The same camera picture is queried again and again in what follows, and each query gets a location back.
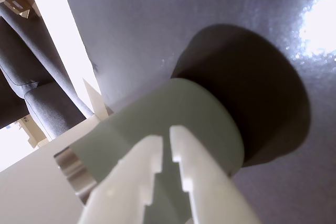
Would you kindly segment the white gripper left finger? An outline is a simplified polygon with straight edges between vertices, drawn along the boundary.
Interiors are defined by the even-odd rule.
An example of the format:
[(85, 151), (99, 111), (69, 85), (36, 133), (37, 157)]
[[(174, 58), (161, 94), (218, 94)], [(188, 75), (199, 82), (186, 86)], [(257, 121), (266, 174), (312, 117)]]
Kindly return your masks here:
[(162, 137), (135, 144), (90, 193), (79, 223), (143, 223), (153, 202), (156, 174), (162, 171)]

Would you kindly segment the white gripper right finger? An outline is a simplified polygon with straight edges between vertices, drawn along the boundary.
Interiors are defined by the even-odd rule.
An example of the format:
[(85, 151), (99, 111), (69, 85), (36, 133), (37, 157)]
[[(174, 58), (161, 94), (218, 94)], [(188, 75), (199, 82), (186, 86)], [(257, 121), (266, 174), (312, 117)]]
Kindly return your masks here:
[(186, 127), (170, 127), (170, 145), (194, 223), (260, 223), (242, 193)]

